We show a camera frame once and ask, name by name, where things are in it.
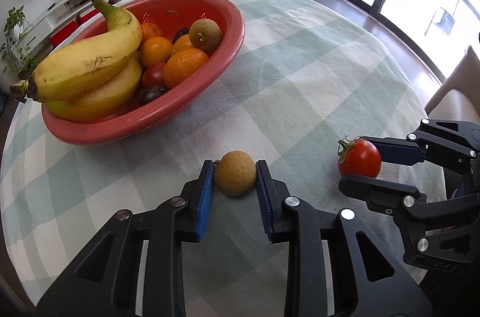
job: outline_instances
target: beige chair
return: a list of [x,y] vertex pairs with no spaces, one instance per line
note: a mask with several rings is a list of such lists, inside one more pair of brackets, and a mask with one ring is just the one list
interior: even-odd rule
[[429,118],[480,124],[480,61],[472,47],[425,106]]

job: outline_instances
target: hanging plant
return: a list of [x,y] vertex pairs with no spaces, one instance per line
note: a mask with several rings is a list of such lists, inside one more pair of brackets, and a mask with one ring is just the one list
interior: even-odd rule
[[6,42],[0,47],[1,59],[7,63],[3,72],[10,68],[13,73],[20,75],[23,72],[31,71],[38,65],[39,61],[30,52],[32,48],[29,46],[35,37],[27,44],[24,42],[29,33],[28,28],[30,28],[30,24],[25,19],[23,6],[19,9],[13,7],[8,12],[7,22],[3,29]]

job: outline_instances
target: table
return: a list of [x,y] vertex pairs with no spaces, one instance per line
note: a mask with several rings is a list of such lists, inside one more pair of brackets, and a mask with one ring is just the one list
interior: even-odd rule
[[[231,1],[246,22],[242,51],[160,128],[74,147],[46,130],[38,103],[18,107],[2,158],[0,210],[8,253],[35,304],[117,210],[155,208],[197,178],[203,160],[235,149],[267,160],[272,176],[314,207],[352,208],[401,260],[391,218],[338,191],[336,151],[344,134],[414,130],[425,112],[408,79],[379,40],[314,1]],[[381,177],[416,185],[429,201],[445,198],[432,164],[385,164]],[[207,234],[184,244],[183,270],[192,316],[282,315],[287,246],[268,242],[254,192],[241,199],[215,192]]]

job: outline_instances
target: tangerine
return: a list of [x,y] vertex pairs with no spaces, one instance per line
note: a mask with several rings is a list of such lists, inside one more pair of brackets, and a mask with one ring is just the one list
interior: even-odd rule
[[163,68],[163,81],[172,89],[194,74],[208,61],[208,55],[197,48],[186,48],[175,53]]
[[140,27],[142,28],[142,42],[140,42],[140,45],[143,45],[145,41],[152,37],[163,37],[162,29],[155,23],[142,23]]
[[190,41],[190,36],[188,34],[185,34],[183,36],[181,36],[177,42],[175,42],[173,44],[173,48],[172,48],[172,56],[177,53],[177,52],[180,52],[180,50],[183,50],[183,49],[186,49],[186,48],[193,48],[194,46],[192,45],[191,41]]
[[157,62],[167,62],[173,45],[165,37],[152,37],[141,45],[140,62],[146,68]]

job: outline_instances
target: red bowl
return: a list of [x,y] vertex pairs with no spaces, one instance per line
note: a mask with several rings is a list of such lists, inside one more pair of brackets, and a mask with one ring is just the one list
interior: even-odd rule
[[[138,131],[164,124],[184,109],[212,84],[232,63],[245,37],[245,22],[237,7],[228,0],[136,0],[123,8],[131,11],[140,23],[154,22],[164,36],[172,40],[183,23],[169,10],[176,11],[187,26],[200,18],[218,23],[224,38],[218,49],[197,72],[165,95],[139,107],[136,99],[120,112],[91,123],[67,121],[54,116],[44,105],[42,115],[48,130],[59,140],[74,145],[91,145],[114,141]],[[107,31],[102,17],[83,30],[72,42]]]

